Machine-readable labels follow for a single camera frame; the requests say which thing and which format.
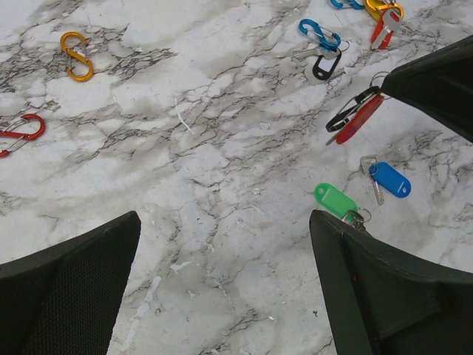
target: white marble floor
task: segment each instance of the white marble floor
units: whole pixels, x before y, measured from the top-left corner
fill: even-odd
[[[47,131],[1,160],[0,263],[136,210],[110,355],[335,354],[308,234],[322,181],[372,212],[379,239],[473,271],[470,143],[389,100],[325,146],[325,124],[375,73],[473,33],[471,0],[401,4],[405,26],[373,52],[374,20],[328,0],[3,3],[1,124],[38,113]],[[307,46],[302,18],[350,42],[325,83],[291,56]],[[84,84],[65,73],[70,30],[89,39]],[[407,199],[377,207],[357,172],[374,153],[412,181]]]

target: metal clip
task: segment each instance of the metal clip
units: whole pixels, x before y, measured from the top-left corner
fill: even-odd
[[[39,122],[38,131],[36,131],[35,133],[20,133],[20,132],[13,131],[14,129],[17,129],[20,126],[28,124],[29,123],[28,120],[37,120]],[[10,153],[17,151],[26,143],[30,141],[34,141],[35,139],[41,137],[45,130],[46,130],[46,124],[44,123],[43,118],[39,117],[38,115],[34,113],[23,115],[20,120],[13,122],[7,128],[0,129],[0,138],[16,138],[16,141],[11,143],[6,149],[0,150],[0,158],[7,157]],[[11,149],[20,141],[23,141],[23,142],[21,142],[15,148],[15,150],[12,151]]]
[[[388,9],[394,9],[401,18],[404,18],[404,8],[396,1],[390,0],[365,0],[365,6],[370,15],[376,20],[382,16],[382,13]]]
[[[333,6],[335,6],[337,9],[346,9],[348,7],[351,7],[354,10],[363,10],[364,6],[360,5],[356,0],[330,0]]]
[[[69,48],[68,46],[66,46],[66,40],[71,37],[76,37],[81,40],[81,46],[82,46],[84,55],[81,55],[77,53],[76,51],[72,50],[72,48]],[[66,53],[66,56],[67,56],[67,74],[69,74],[69,76],[73,78],[74,80],[80,81],[81,83],[90,80],[90,78],[94,75],[94,67],[92,66],[92,62],[89,59],[87,59],[86,45],[87,45],[86,38],[83,35],[81,35],[79,32],[66,32],[61,37],[61,49]],[[81,63],[87,65],[89,68],[89,72],[83,76],[74,74],[72,72],[72,58],[75,58]]]
[[[311,30],[310,28],[306,28],[305,25],[312,27],[313,29]],[[316,35],[317,38],[313,38],[313,40],[319,42],[323,48],[326,48],[328,50],[336,50],[340,46],[341,38],[337,33],[330,31],[327,28],[324,28],[322,26],[319,26],[317,22],[310,20],[308,18],[304,18],[303,20],[299,22],[299,30],[302,33],[304,33],[306,36],[309,36],[309,32]],[[328,32],[328,35],[331,38],[335,39],[335,42],[328,40],[325,37],[323,30]]]

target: silver key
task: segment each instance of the silver key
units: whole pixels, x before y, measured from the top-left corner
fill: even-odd
[[[311,48],[309,50],[299,50],[297,52],[294,52],[293,57],[297,59],[298,61],[301,61],[303,59],[309,58],[309,57],[318,57],[320,55],[323,55],[325,59],[334,59],[337,57],[338,52],[335,50],[323,50],[320,47],[316,48]]]
[[[373,189],[375,190],[376,201],[378,205],[381,206],[384,203],[384,194],[381,191],[381,187],[378,182],[372,178],[370,172],[370,167],[378,162],[378,157],[376,155],[368,155],[360,159],[360,168],[361,172],[370,178]]]
[[[383,17],[383,29],[380,31],[378,37],[371,44],[372,50],[377,50],[379,46],[383,43],[384,39],[391,33],[398,31],[401,28],[402,18],[399,13],[392,9],[388,9],[384,12]]]

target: key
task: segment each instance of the key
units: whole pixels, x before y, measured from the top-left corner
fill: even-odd
[[[381,191],[379,183],[373,179],[372,173],[370,172],[370,168],[374,166],[377,162],[378,158],[376,157],[376,155],[368,155],[366,157],[362,157],[360,159],[360,168],[361,172],[370,178],[372,187],[375,190],[376,202],[378,202],[378,205],[381,206],[384,203],[384,195]]]
[[[372,50],[384,49],[387,47],[392,34],[401,28],[402,18],[399,16],[397,11],[392,8],[386,10],[379,21],[380,23],[376,27],[373,37],[375,37],[378,31],[379,34],[376,36],[374,41],[372,41]]]
[[[339,133],[337,133],[336,135],[333,135],[333,137],[332,137],[331,139],[329,139],[328,142],[326,142],[325,145],[326,145],[326,146],[329,146],[330,144],[332,144],[333,142],[335,142],[336,139],[337,139],[337,137],[338,137],[338,134],[339,134]]]

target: black key tag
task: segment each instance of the black key tag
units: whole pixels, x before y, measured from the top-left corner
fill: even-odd
[[[332,76],[337,64],[340,62],[341,59],[341,50],[337,48],[338,55],[336,56],[335,60],[326,59],[323,55],[319,56],[316,63],[312,68],[313,75],[318,78],[319,80],[327,80]]]

